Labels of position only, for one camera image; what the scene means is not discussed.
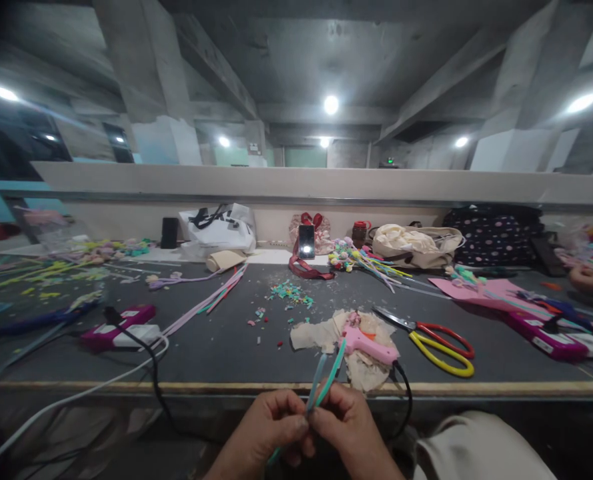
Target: pink power strip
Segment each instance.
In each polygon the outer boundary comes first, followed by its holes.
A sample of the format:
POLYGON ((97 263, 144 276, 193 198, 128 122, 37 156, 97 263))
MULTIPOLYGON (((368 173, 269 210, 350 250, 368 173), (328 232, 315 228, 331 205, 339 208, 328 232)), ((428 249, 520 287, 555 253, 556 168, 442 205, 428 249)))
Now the pink power strip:
MULTIPOLYGON (((153 305, 135 305, 121 313, 121 317, 124 318, 121 326, 128 329, 132 325, 143 325, 153 319, 154 315, 156 315, 156 307, 153 305)), ((120 333, 118 328, 104 323, 82 334, 81 341, 87 348, 96 352, 111 350, 115 346, 114 339, 120 333)))
POLYGON ((579 362, 588 356, 587 346, 565 333, 546 332, 543 320, 531 313, 510 312, 506 322, 554 360, 579 362))

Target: mobile phone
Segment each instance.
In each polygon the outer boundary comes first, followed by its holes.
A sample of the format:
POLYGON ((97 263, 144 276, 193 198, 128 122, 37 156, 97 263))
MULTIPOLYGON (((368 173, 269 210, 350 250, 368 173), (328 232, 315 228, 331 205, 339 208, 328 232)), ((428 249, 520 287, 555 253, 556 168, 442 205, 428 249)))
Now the mobile phone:
POLYGON ((298 257, 303 260, 313 259, 314 253, 314 226, 298 226, 298 257))
POLYGON ((175 249, 176 239, 178 238, 178 218, 164 217, 163 232, 161 234, 161 248, 175 249))

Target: red bottle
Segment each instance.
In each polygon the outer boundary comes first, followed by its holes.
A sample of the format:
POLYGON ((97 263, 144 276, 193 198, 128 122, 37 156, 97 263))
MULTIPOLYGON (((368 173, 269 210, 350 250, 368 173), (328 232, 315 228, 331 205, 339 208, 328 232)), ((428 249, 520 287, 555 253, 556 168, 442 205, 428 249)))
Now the red bottle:
POLYGON ((365 244, 365 237, 368 234, 368 230, 372 228, 372 223, 368 221, 358 221, 354 222, 354 227, 352 228, 352 241, 354 242, 354 247, 361 249, 365 244))

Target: pink paper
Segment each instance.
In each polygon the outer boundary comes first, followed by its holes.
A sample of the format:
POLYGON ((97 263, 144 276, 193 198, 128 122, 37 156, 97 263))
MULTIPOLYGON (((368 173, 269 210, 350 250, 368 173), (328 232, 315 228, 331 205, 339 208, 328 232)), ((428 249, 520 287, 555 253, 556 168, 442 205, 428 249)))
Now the pink paper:
POLYGON ((488 280, 488 282, 484 286, 484 291, 487 290, 499 297, 511 301, 518 306, 511 305, 504 300, 493 299, 489 297, 485 297, 483 295, 478 295, 478 293, 468 287, 455 287, 452 284, 451 280, 445 279, 428 279, 434 285, 441 289, 443 293, 446 295, 451 296, 453 299, 458 301, 464 301, 467 303, 473 303, 475 305, 483 305, 484 307, 489 307, 495 310, 513 312, 513 311, 528 311, 533 314, 535 317, 538 317, 543 320, 547 320, 551 318, 551 314, 549 314, 545 309, 529 303, 525 300, 521 300, 516 298, 511 292, 516 290, 523 290, 520 287, 517 287, 511 281, 507 279, 497 279, 497 280, 488 280))

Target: green wall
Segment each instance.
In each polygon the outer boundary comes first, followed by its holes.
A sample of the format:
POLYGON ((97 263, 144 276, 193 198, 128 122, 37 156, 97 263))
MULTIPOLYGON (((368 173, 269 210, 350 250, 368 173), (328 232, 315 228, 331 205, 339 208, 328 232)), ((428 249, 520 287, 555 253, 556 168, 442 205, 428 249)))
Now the green wall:
POLYGON ((214 147, 216 165, 220 167, 231 167, 232 165, 249 165, 247 160, 247 149, 238 147, 214 147))
POLYGON ((324 148, 286 148, 285 166, 299 168, 326 168, 328 151, 324 148))
MULTIPOLYGON (((216 165, 219 167, 231 167, 232 165, 249 165, 247 159, 247 149, 238 147, 214 147, 214 157, 216 158, 216 165)), ((267 166, 273 167, 274 164, 274 150, 265 150, 265 160, 267 166)))

